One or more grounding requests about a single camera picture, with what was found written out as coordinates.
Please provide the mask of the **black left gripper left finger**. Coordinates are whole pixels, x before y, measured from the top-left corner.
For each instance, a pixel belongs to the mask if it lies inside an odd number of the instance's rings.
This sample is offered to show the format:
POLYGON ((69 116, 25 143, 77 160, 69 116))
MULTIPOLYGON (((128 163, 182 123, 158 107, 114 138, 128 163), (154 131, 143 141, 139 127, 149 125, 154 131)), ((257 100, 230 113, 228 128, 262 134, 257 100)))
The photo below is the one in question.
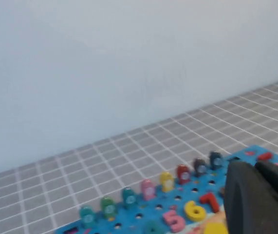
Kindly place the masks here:
POLYGON ((278 234, 278 200, 255 165, 229 164, 224 210, 231 234, 278 234))

